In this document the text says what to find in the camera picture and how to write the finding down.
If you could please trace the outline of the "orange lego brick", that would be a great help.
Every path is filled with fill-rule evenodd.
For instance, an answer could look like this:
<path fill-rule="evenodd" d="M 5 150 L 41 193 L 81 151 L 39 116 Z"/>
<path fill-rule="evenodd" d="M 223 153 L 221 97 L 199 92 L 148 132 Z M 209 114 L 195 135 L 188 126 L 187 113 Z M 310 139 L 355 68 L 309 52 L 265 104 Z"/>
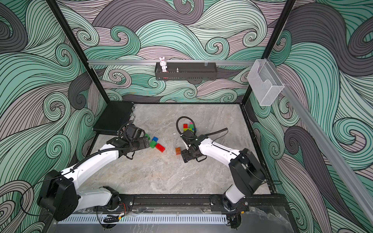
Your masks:
<path fill-rule="evenodd" d="M 175 153 L 176 153 L 176 155 L 181 155 L 181 148 L 180 148 L 180 147 L 177 147 L 177 148 L 175 149 Z"/>

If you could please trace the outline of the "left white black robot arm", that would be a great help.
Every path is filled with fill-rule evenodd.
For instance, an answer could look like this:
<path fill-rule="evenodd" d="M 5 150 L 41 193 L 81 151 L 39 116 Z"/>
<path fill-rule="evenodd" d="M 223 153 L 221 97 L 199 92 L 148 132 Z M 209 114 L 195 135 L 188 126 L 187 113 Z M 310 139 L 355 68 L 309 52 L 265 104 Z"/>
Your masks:
<path fill-rule="evenodd" d="M 125 124 L 116 137 L 93 154 L 60 172 L 47 173 L 37 198 L 38 206 L 56 221 L 91 207 L 116 211 L 121 204 L 119 192 L 107 185 L 93 190 L 80 190 L 80 186 L 109 163 L 149 146 L 149 138 L 143 129 L 132 122 Z"/>

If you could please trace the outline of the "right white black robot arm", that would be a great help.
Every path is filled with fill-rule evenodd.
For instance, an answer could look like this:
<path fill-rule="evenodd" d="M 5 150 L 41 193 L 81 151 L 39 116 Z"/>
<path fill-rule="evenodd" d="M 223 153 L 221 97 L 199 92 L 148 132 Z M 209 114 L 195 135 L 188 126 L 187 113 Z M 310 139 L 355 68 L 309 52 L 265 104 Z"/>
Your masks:
<path fill-rule="evenodd" d="M 266 182 L 265 171 L 261 163 L 247 148 L 232 149 L 210 138 L 211 135 L 227 132 L 227 128 L 198 136 L 196 135 L 197 130 L 179 129 L 179 121 L 182 119 L 193 121 L 187 116 L 181 116 L 176 121 L 176 129 L 186 146 L 186 149 L 181 151 L 183 161 L 185 163 L 191 160 L 202 162 L 207 157 L 211 157 L 227 166 L 234 183 L 222 195 L 222 205 L 228 211 L 236 210 L 239 201 L 253 196 L 258 188 Z"/>

